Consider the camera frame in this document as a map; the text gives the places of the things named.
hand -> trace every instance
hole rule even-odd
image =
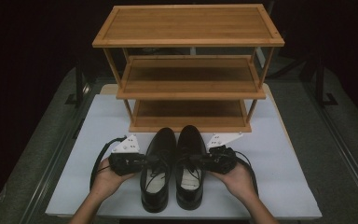
[[[225,175],[210,173],[219,178],[226,185],[228,191],[237,198],[257,195],[249,171],[238,162],[234,169]]]
[[[101,170],[108,166],[109,160],[106,158],[101,161],[98,170]],[[110,168],[103,169],[95,176],[95,180],[90,190],[90,194],[103,201],[112,194],[114,194],[125,180],[133,177],[134,175],[135,174],[120,176],[117,175]]]

dress shoe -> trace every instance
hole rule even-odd
[[[147,212],[158,213],[167,206],[175,149],[176,139],[170,128],[159,130],[147,149],[150,162],[141,172],[142,205]]]
[[[199,130],[187,125],[181,131],[175,153],[176,200],[185,210],[197,209],[202,201],[205,171],[191,160],[192,155],[205,155],[206,148]]]

dark background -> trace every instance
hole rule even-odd
[[[269,1],[0,0],[0,191],[62,79],[76,63],[87,81],[111,76],[91,42],[113,5]],[[297,59],[317,48],[358,107],[358,1],[277,0],[271,18]]]

shoe rack shelf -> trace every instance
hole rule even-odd
[[[102,48],[131,119],[130,132],[251,132],[273,49],[284,42],[260,4],[115,6],[92,45]],[[130,55],[129,48],[253,48],[250,55]],[[261,74],[256,48],[269,48]],[[119,75],[111,48],[127,61]],[[244,99],[253,100],[249,109]],[[131,109],[128,100],[135,100]]]

white platform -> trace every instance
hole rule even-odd
[[[104,144],[128,133],[129,118],[115,95],[96,95],[46,213],[71,216],[89,192],[92,166]],[[244,153],[255,170],[259,195],[276,218],[313,219],[322,214],[308,187],[296,153],[282,125],[276,105],[268,97],[257,102],[251,121],[252,132],[228,144]],[[212,133],[202,133],[208,143]],[[145,153],[154,133],[136,134]],[[171,176],[167,208],[157,214],[146,212],[141,204],[140,175],[127,180],[98,211],[104,217],[241,219],[250,215],[226,187],[211,175],[205,177],[201,206],[194,211],[179,207]]]

